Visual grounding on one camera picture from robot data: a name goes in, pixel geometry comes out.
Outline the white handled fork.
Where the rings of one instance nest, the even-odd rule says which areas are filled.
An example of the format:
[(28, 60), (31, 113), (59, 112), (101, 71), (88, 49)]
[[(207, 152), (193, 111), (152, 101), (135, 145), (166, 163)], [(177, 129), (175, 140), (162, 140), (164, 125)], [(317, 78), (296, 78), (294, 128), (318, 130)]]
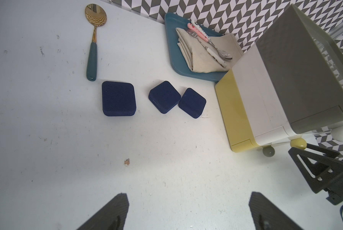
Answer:
[(190, 29), (185, 29), (185, 31), (192, 37), (194, 37), (200, 44), (201, 46), (206, 50), (206, 52), (208, 52), (217, 63), (219, 63), (219, 65), (221, 65), (223, 68), (227, 67), (226, 62), (219, 56), (217, 55), (214, 51), (212, 51), (210, 48), (208, 48), (207, 46), (205, 46), (199, 39), (199, 36), (197, 35), (196, 32), (190, 30)]

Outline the blue tray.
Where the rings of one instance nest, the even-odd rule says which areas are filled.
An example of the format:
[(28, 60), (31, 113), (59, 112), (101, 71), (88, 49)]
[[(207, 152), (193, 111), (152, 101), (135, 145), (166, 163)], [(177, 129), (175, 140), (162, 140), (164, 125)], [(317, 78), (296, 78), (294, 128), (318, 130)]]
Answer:
[(169, 12), (164, 16), (166, 37), (169, 49), (169, 56), (172, 68), (180, 75), (195, 79), (207, 80), (217, 83), (226, 74), (225, 72), (196, 73), (192, 72), (178, 47), (178, 35), (176, 28), (187, 29), (190, 20), (183, 18), (175, 13)]

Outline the three-drawer storage cabinet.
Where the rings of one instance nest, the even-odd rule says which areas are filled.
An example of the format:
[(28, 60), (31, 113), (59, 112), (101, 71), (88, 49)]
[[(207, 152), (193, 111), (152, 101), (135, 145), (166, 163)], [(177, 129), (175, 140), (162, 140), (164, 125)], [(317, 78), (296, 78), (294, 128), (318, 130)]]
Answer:
[(328, 128), (343, 142), (343, 54), (290, 5), (215, 86), (233, 152), (290, 143)]

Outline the pink handled spoon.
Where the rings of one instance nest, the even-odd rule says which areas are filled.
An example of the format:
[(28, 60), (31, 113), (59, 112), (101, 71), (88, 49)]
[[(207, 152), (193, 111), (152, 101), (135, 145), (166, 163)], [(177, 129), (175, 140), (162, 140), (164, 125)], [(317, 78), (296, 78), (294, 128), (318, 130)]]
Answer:
[(212, 45), (218, 52), (219, 56), (223, 59), (233, 59), (232, 55), (225, 52), (224, 50), (219, 50), (212, 42), (210, 37), (206, 34), (206, 32), (202, 29), (200, 25), (198, 25), (194, 20), (191, 20), (190, 23), (187, 24), (187, 27), (197, 33), (197, 35), (202, 38), (205, 42)]

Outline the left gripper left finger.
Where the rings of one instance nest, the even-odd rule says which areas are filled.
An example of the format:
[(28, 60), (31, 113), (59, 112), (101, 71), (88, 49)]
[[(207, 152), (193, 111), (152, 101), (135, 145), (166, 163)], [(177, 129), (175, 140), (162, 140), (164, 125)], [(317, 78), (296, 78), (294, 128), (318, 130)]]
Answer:
[(123, 230), (129, 210), (126, 193), (117, 194), (78, 230)]

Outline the navy brooch box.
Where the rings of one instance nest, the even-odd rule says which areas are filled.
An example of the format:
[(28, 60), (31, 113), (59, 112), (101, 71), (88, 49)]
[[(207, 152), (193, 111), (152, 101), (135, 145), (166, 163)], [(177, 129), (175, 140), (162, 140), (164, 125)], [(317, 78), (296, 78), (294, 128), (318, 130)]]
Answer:
[(166, 114), (179, 103), (181, 95), (169, 81), (164, 81), (150, 90), (148, 98), (162, 114)]
[(191, 117), (197, 119), (202, 115), (206, 102), (206, 99), (199, 93), (192, 88), (187, 88), (178, 106)]
[(133, 116), (136, 112), (136, 97), (131, 83), (104, 81), (101, 85), (102, 110), (108, 117)]

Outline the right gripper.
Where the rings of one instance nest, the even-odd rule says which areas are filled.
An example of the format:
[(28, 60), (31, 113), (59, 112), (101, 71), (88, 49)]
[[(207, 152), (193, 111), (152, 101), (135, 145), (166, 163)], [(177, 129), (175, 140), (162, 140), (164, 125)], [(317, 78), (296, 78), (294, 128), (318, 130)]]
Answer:
[(308, 144), (307, 148), (318, 153), (292, 147), (289, 155), (314, 193), (324, 190), (327, 200), (338, 205), (343, 202), (343, 160), (339, 152)]

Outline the beige folded napkin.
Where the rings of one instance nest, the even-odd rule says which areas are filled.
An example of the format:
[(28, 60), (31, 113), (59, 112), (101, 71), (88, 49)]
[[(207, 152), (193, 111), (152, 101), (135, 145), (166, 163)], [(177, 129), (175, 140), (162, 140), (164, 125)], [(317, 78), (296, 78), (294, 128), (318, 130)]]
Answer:
[(188, 68), (196, 73), (225, 72), (229, 71), (243, 56), (243, 51), (232, 34), (220, 37), (211, 37), (213, 44), (219, 49), (232, 55), (232, 59), (224, 60), (225, 66), (221, 66), (205, 47), (208, 47), (214, 56), (219, 57), (217, 50), (203, 39), (196, 39), (186, 32), (185, 29), (176, 28), (178, 35), (178, 47), (181, 50)]

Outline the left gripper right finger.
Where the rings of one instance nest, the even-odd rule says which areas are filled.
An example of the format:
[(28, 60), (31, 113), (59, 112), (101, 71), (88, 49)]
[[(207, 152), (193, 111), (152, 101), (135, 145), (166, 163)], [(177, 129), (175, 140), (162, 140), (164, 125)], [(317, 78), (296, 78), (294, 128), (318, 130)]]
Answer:
[(302, 230), (260, 192), (252, 192), (249, 208), (257, 230)]

